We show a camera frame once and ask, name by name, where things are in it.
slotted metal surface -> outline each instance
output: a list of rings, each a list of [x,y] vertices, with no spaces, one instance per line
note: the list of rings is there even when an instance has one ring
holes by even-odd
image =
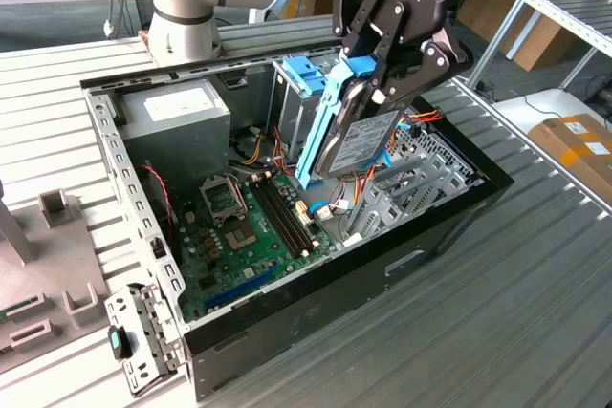
[[[525,0],[525,2],[592,47],[612,57],[612,0]]]
[[[150,66],[134,41],[0,54],[0,175],[22,171],[8,190],[13,206],[43,185],[67,186],[89,203],[99,262],[116,291],[142,279],[99,152],[61,167],[64,154],[95,142],[77,88],[91,72],[87,59],[105,72]],[[610,217],[458,83],[426,98],[513,176],[512,188],[443,257],[233,381],[207,406],[603,408],[609,401]],[[65,106],[70,101],[77,104]],[[52,154],[57,161],[41,169],[37,158]],[[3,407],[191,406],[192,391],[176,377],[134,401],[105,331],[0,375]]]

yellow wire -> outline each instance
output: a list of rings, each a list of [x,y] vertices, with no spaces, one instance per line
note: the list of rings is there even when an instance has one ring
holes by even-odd
[[[254,162],[257,161],[257,159],[259,158],[259,147],[261,147],[261,140],[262,140],[262,136],[259,136],[257,139],[257,144],[255,145],[255,151],[252,154],[252,157],[250,157],[248,160],[244,161],[243,164],[245,164],[246,166],[253,164]]]
[[[420,118],[420,117],[427,117],[429,115],[435,115],[437,114],[438,111],[437,110],[432,110],[431,112],[425,112],[424,114],[416,114],[416,115],[411,115],[411,118]]]

metal case panel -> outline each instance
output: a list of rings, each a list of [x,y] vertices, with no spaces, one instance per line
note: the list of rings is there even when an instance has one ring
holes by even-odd
[[[422,98],[414,105],[432,110]],[[394,224],[370,241],[291,283],[255,296],[185,334],[196,398],[282,353],[298,340],[382,293],[448,249],[512,179],[448,121],[437,134],[485,180],[408,224]]]

electrical connector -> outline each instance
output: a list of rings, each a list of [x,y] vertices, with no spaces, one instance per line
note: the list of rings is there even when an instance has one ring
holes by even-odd
[[[317,217],[325,222],[326,220],[330,220],[334,215],[332,214],[332,210],[329,208],[329,205],[324,205],[317,210]]]

green circuit board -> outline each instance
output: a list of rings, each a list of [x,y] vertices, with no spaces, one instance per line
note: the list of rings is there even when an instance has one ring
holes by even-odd
[[[238,184],[248,208],[246,216],[241,220],[228,219],[219,226],[213,225],[204,198],[197,196],[189,204],[189,212],[192,212],[190,223],[186,218],[187,212],[177,212],[179,241],[172,244],[174,253],[180,251],[178,257],[175,253],[175,258],[186,282],[186,291],[180,301],[186,323],[311,265],[336,250],[331,238],[317,224],[303,226],[297,220],[295,202],[299,198],[289,178],[277,174],[270,183],[295,222],[301,225],[311,241],[317,241],[317,247],[308,256],[291,253],[264,206],[255,198],[255,190],[251,190],[255,185],[252,183]],[[218,197],[208,197],[215,212],[219,206],[233,205],[230,193],[222,188],[218,193]]]

